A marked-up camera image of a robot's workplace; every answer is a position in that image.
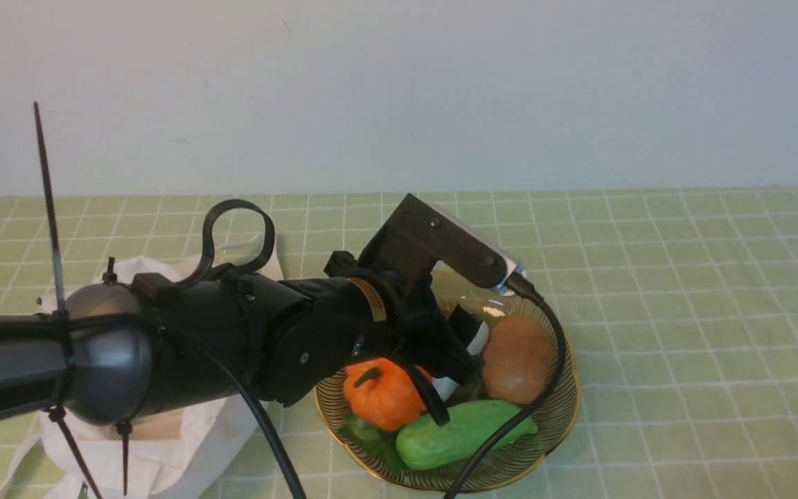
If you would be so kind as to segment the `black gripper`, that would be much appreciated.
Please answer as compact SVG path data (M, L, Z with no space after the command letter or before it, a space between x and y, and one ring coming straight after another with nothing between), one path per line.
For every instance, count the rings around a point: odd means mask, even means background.
M443 308L431 289L430 275L413 284L409 296L403 296L405 281L399 274L359 268L350 252L333 252L324 274L373 285L375 296L386 307L383 322L361 327L351 364L395 354L434 423L446 426L449 412L426 375L460 385L475 378L481 369L477 354L488 341L487 323L459 304Z

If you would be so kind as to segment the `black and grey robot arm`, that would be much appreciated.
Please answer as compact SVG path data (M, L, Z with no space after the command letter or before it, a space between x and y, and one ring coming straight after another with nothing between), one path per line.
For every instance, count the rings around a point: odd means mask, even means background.
M0 421L64 408L95 426L236 394L292 405L349 365L386 359L466 383L479 363L427 276L272 280L159 274L73 292L63 313L0 316Z

